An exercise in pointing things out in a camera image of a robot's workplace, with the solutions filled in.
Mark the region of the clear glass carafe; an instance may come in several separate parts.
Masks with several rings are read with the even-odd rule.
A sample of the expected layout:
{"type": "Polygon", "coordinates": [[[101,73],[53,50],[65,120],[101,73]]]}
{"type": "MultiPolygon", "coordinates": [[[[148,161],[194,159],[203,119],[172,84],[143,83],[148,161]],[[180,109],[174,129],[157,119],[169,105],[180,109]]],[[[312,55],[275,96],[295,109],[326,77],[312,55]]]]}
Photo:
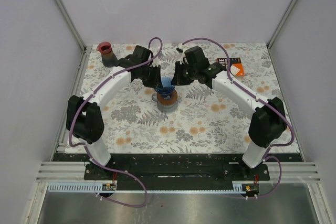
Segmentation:
{"type": "Polygon", "coordinates": [[[156,103],[156,106],[157,106],[159,111],[161,111],[161,112],[173,112],[174,110],[177,109],[178,104],[179,104],[178,99],[177,99],[177,102],[174,105],[163,106],[163,105],[158,103],[156,95],[157,95],[157,93],[152,94],[152,100],[156,103]]]}

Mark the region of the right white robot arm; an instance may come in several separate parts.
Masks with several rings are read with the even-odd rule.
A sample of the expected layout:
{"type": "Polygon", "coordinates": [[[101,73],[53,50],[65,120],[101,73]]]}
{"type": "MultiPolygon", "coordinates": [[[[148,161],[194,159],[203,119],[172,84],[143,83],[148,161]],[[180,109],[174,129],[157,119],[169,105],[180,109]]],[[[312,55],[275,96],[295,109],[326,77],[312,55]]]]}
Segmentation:
{"type": "Polygon", "coordinates": [[[243,179],[252,179],[257,175],[257,166],[265,158],[271,143],[287,128],[283,102],[278,97],[267,99],[259,96],[235,78],[236,67],[233,64],[210,63],[199,46],[185,51],[178,49],[178,52],[182,59],[175,63],[173,85],[186,86],[196,80],[226,95],[250,118],[248,135],[251,142],[243,154],[244,164],[239,166],[239,173],[243,179]]]}

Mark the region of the blue cone dripper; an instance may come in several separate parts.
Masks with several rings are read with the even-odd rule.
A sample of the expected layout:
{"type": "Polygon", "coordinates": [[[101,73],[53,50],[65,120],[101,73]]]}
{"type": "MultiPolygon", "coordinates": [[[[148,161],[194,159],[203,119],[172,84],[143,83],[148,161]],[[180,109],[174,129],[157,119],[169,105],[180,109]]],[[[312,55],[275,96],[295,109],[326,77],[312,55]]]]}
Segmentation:
{"type": "Polygon", "coordinates": [[[162,87],[155,88],[156,93],[162,95],[163,97],[169,96],[175,89],[175,85],[171,84],[172,78],[163,76],[161,77],[162,87]]]}

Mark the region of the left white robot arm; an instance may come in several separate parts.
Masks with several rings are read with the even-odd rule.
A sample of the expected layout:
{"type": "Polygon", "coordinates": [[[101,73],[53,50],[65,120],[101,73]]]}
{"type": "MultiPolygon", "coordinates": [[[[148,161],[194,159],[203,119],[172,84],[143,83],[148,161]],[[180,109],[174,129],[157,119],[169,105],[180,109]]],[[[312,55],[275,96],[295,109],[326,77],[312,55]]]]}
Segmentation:
{"type": "Polygon", "coordinates": [[[68,143],[71,147],[84,146],[90,160],[97,164],[96,174],[102,179],[109,179],[114,173],[113,165],[109,164],[111,154],[101,138],[104,132],[102,109],[135,79],[141,80],[145,87],[161,88],[161,67],[151,65],[157,57],[150,49],[136,46],[132,54],[113,64],[109,74],[95,88],[68,100],[68,143]]]}

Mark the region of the brown wooden ring holder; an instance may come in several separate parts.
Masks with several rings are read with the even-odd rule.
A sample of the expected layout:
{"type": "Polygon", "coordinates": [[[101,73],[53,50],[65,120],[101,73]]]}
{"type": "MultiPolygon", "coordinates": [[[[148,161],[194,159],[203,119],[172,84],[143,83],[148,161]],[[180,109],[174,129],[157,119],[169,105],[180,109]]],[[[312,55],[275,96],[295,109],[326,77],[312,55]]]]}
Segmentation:
{"type": "Polygon", "coordinates": [[[163,106],[169,106],[169,105],[174,105],[177,102],[178,99],[178,94],[176,90],[173,90],[172,93],[170,93],[167,96],[163,96],[162,94],[157,94],[156,95],[157,101],[159,104],[163,106]]]}

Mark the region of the orange coffee filter box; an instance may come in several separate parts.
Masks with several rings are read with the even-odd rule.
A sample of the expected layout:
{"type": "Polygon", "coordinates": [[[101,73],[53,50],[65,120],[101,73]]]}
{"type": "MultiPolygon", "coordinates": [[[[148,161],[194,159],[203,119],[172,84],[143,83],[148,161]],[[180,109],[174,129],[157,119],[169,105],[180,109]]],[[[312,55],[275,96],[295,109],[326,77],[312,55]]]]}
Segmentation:
{"type": "MultiPolygon", "coordinates": [[[[227,58],[217,58],[216,62],[226,69],[227,58]]],[[[230,58],[230,73],[236,77],[242,77],[245,75],[244,67],[240,58],[230,58]]]]}

